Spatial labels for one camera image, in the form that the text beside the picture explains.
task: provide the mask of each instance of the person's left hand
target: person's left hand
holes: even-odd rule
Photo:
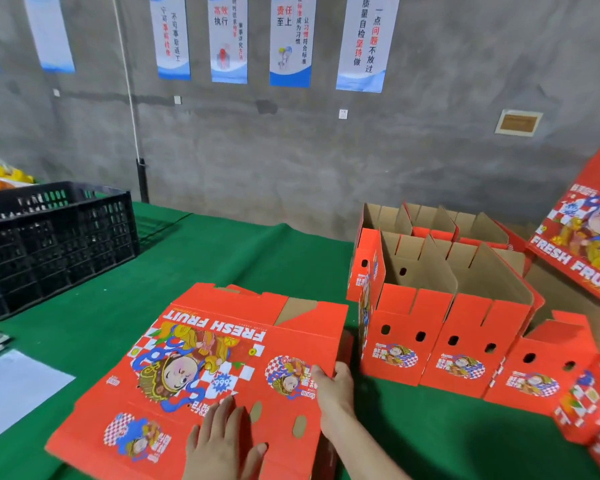
[[[267,444],[254,446],[240,465],[240,421],[244,408],[233,396],[209,408],[202,427],[194,426],[187,440],[187,462],[182,480],[251,480],[257,477]]]

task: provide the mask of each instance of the black pipe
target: black pipe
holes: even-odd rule
[[[140,200],[144,203],[149,203],[149,187],[146,184],[146,165],[144,164],[144,158],[136,160],[136,167],[138,168],[138,183],[140,184]]]

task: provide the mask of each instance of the hand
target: hand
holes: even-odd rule
[[[336,362],[335,370],[334,379],[329,379],[317,365],[311,370],[311,378],[318,386],[318,406],[322,412],[320,427],[328,440],[332,439],[342,419],[356,416],[351,371],[344,362]]]
[[[244,408],[233,396],[209,408],[202,427],[194,426],[187,440],[187,462],[182,480],[251,480],[257,477],[267,444],[261,443],[240,465],[239,430]]]

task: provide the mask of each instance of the black plastic crate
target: black plastic crate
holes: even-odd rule
[[[0,320],[139,253],[129,192],[75,182],[0,191]]]

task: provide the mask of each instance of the oval hole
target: oval hole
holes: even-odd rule
[[[294,436],[298,439],[304,436],[304,430],[306,429],[306,418],[304,416],[298,416],[294,421],[294,428],[291,431]]]
[[[249,418],[252,423],[255,423],[258,419],[260,419],[260,415],[262,414],[262,403],[256,401],[251,407],[251,411],[249,412]]]

